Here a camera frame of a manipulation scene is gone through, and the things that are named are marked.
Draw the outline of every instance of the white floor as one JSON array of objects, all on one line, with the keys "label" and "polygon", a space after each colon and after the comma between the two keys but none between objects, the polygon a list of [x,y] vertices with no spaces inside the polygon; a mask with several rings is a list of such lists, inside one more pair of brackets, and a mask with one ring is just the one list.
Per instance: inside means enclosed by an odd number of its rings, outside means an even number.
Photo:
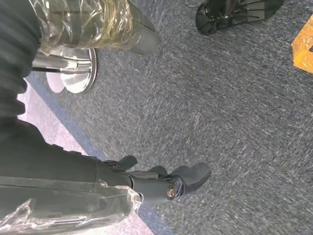
[{"label": "white floor", "polygon": [[[48,143],[54,143],[65,150],[74,150],[86,154],[74,137],[57,119],[48,105],[29,84],[26,93],[19,95],[25,103],[26,112],[20,119],[38,128]],[[139,216],[135,215],[114,226],[87,231],[88,235],[153,235]]]}]

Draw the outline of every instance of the clear plastic wrap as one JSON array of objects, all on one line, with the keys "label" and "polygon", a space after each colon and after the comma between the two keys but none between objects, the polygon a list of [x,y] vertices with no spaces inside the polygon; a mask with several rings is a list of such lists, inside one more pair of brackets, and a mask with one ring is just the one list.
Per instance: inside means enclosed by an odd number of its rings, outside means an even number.
[{"label": "clear plastic wrap", "polygon": [[0,234],[79,234],[119,223],[140,204],[126,186],[0,177]]},{"label": "clear plastic wrap", "polygon": [[143,43],[143,37],[149,40],[149,46],[153,50],[159,44],[153,26],[128,0],[29,2],[39,20],[41,50],[45,54],[54,48],[64,47],[86,49],[110,46],[131,50],[140,42]]}]

